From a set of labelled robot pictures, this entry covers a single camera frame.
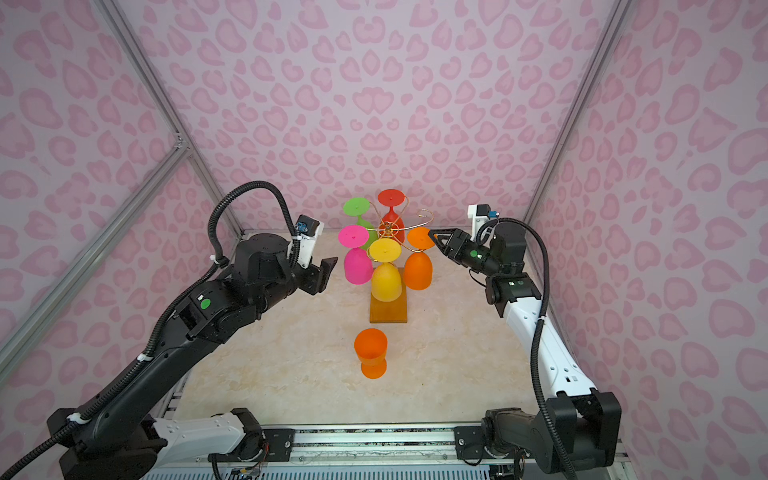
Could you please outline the orange front wine glass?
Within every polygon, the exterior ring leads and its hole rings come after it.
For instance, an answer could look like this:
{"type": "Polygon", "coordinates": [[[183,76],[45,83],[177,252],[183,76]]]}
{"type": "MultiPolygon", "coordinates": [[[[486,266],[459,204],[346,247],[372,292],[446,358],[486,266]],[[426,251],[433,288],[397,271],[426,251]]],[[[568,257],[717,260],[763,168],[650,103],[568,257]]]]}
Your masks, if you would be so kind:
{"type": "Polygon", "coordinates": [[[426,290],[432,283],[433,264],[427,251],[435,246],[427,227],[416,227],[406,236],[411,254],[406,260],[404,270],[405,284],[409,289],[426,290]]]}

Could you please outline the orange wine glass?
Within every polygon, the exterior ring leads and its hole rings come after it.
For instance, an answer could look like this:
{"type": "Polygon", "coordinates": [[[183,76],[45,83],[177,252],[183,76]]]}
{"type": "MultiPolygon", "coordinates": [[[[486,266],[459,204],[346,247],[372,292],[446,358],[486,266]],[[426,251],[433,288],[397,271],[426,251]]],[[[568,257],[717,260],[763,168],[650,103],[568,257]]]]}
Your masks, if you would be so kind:
{"type": "Polygon", "coordinates": [[[360,361],[361,372],[366,378],[378,379],[386,373],[387,348],[388,339],[379,329],[369,328],[357,335],[354,350],[360,361]]]}
{"type": "Polygon", "coordinates": [[[432,283],[433,264],[427,251],[435,246],[427,227],[416,227],[406,236],[411,254],[406,260],[404,270],[405,284],[409,289],[426,290],[432,283]]]}

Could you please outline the yellow wine glass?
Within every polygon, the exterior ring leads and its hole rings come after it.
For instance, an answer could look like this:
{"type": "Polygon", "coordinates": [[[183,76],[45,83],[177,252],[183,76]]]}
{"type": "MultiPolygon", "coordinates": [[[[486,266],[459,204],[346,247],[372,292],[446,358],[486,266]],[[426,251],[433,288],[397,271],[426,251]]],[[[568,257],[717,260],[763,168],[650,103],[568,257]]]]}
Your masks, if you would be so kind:
{"type": "Polygon", "coordinates": [[[372,275],[372,295],[381,302],[393,302],[402,293],[402,280],[394,262],[401,256],[401,245],[391,238],[374,241],[369,257],[377,263],[372,275]]]}

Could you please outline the orange back wine glass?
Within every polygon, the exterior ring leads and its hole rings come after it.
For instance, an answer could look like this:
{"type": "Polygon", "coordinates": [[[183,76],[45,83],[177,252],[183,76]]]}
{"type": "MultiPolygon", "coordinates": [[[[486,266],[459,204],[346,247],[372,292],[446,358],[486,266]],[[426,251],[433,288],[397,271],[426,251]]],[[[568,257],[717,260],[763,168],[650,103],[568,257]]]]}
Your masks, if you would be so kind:
{"type": "Polygon", "coordinates": [[[386,373],[387,348],[388,339],[379,329],[369,328],[357,335],[354,350],[360,361],[361,372],[366,378],[378,379],[386,373]]]}

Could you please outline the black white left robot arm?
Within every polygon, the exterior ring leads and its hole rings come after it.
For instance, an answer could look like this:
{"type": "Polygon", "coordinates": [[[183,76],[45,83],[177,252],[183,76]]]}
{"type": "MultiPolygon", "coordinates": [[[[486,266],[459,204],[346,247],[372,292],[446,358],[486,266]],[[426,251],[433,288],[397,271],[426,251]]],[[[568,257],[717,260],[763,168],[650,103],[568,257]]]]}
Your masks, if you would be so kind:
{"type": "Polygon", "coordinates": [[[119,379],[76,409],[48,419],[60,439],[66,479],[140,479],[152,469],[195,456],[235,461],[264,456],[262,428],[246,408],[178,422],[153,418],[153,407],[202,359],[241,328],[298,290],[327,287],[336,258],[312,253],[323,226],[302,220],[296,237],[259,233],[239,242],[234,262],[214,259],[204,276],[171,306],[149,342],[119,379]]]}

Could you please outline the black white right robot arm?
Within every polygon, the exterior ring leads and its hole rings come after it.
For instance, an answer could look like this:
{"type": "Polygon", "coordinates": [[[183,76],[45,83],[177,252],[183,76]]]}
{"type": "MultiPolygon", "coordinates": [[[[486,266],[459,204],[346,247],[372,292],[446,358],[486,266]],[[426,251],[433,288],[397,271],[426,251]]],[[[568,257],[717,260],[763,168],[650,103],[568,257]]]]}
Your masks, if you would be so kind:
{"type": "Polygon", "coordinates": [[[530,225],[501,217],[475,235],[455,229],[428,233],[454,263],[485,277],[485,296],[528,351],[538,410],[491,409],[481,420],[482,453],[529,454],[547,474],[568,479],[614,463],[622,408],[581,370],[549,321],[550,262],[545,242],[530,225]]]}

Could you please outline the pink wine glass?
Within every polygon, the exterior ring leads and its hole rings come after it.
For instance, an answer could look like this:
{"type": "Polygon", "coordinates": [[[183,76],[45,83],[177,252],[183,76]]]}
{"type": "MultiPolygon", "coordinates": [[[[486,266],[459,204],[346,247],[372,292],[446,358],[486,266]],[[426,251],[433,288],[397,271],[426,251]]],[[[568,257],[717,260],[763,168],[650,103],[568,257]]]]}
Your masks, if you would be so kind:
{"type": "Polygon", "coordinates": [[[359,225],[349,225],[339,232],[338,240],[348,249],[344,258],[346,280],[353,285],[369,282],[373,275],[373,263],[364,249],[369,240],[368,231],[359,225]]]}

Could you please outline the red wine glass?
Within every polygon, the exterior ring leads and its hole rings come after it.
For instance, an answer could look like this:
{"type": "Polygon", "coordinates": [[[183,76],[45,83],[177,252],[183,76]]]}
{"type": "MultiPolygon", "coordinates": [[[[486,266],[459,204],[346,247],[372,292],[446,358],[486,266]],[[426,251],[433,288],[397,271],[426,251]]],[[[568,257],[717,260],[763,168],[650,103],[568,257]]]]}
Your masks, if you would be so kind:
{"type": "Polygon", "coordinates": [[[405,194],[397,189],[387,189],[378,194],[378,201],[388,208],[381,217],[378,232],[380,237],[388,237],[400,244],[405,242],[405,225],[396,208],[406,200],[405,194]]]}

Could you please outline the green wine glass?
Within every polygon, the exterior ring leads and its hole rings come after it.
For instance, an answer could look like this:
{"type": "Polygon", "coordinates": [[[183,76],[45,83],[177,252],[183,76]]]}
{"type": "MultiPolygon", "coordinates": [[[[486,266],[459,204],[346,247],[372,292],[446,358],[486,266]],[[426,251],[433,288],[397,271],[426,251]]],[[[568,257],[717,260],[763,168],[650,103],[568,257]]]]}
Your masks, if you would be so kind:
{"type": "Polygon", "coordinates": [[[370,210],[370,201],[365,197],[355,197],[346,201],[343,205],[343,213],[355,219],[355,224],[366,229],[367,241],[362,249],[367,250],[371,244],[378,239],[377,231],[373,224],[364,218],[364,215],[370,210]]]}

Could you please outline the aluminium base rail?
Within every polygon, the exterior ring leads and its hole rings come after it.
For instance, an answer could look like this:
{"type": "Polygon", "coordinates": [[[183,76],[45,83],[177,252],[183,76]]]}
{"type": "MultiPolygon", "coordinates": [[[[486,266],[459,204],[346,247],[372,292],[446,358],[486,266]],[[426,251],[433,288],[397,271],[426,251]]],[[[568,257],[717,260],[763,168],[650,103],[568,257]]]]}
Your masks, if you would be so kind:
{"type": "Polygon", "coordinates": [[[263,461],[206,456],[156,467],[149,479],[545,479],[529,453],[483,449],[477,422],[271,425],[263,461]]]}

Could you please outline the aluminium frame right post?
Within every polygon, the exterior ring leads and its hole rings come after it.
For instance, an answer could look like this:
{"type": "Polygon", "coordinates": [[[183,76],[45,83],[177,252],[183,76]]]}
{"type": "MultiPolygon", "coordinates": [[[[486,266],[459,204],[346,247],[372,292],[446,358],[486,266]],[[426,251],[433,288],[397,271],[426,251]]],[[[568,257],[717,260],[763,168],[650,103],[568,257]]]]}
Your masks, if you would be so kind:
{"type": "Polygon", "coordinates": [[[586,63],[584,73],[577,84],[574,97],[569,104],[569,109],[544,164],[542,176],[535,188],[531,203],[523,217],[527,223],[532,223],[536,214],[542,209],[545,194],[564,156],[565,149],[576,132],[581,117],[588,109],[589,102],[613,52],[617,48],[628,21],[631,19],[635,6],[636,1],[632,0],[614,1],[611,6],[605,26],[597,38],[592,56],[586,63]]]}

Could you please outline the aluminium frame post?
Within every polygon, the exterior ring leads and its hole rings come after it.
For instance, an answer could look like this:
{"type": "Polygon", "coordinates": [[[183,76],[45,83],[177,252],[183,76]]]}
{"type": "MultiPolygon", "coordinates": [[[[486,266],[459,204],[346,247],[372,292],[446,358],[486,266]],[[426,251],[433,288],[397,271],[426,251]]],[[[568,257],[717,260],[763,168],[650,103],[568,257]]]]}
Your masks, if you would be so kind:
{"type": "Polygon", "coordinates": [[[112,30],[123,54],[132,64],[139,80],[158,109],[160,116],[183,151],[182,158],[191,163],[197,177],[214,203],[223,198],[225,192],[214,178],[211,168],[193,141],[189,129],[184,125],[179,111],[173,104],[166,86],[157,69],[152,65],[141,45],[140,38],[131,26],[118,1],[93,1],[106,24],[112,30]]]}
{"type": "Polygon", "coordinates": [[[536,214],[542,209],[545,194],[564,156],[565,149],[576,132],[581,117],[588,109],[589,102],[613,52],[617,48],[628,21],[631,19],[635,6],[636,1],[632,0],[614,1],[611,6],[605,26],[597,38],[592,56],[586,63],[584,73],[577,84],[574,97],[569,104],[569,109],[544,164],[542,176],[535,188],[531,203],[523,217],[527,223],[532,223],[536,214]]]}

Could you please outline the aluminium frame left post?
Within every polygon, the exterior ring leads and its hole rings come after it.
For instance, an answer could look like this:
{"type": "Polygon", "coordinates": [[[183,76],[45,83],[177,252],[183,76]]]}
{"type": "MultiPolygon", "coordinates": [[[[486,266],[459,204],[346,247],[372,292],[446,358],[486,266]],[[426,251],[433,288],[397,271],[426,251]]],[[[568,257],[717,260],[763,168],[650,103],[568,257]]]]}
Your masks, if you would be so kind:
{"type": "Polygon", "coordinates": [[[191,163],[197,177],[214,203],[223,198],[225,192],[214,178],[211,168],[193,141],[189,129],[184,125],[179,111],[173,104],[166,86],[157,69],[152,65],[141,45],[140,38],[131,26],[118,1],[93,1],[106,24],[112,30],[123,54],[132,64],[139,80],[158,109],[160,116],[183,151],[182,158],[191,163]]]}

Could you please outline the aluminium frame left strut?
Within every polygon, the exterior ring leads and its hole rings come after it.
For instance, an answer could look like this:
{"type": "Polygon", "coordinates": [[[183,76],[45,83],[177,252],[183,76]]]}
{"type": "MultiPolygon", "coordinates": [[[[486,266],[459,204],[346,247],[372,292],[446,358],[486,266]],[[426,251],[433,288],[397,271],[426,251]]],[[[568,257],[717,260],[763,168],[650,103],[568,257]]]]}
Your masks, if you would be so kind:
{"type": "Polygon", "coordinates": [[[75,257],[62,277],[41,296],[24,322],[13,332],[1,347],[1,383],[16,371],[28,352],[34,349],[50,324],[61,310],[83,288],[94,272],[103,263],[125,233],[151,204],[176,170],[188,157],[188,146],[181,144],[172,149],[161,164],[144,180],[141,186],[129,196],[105,227],[75,257]]]}

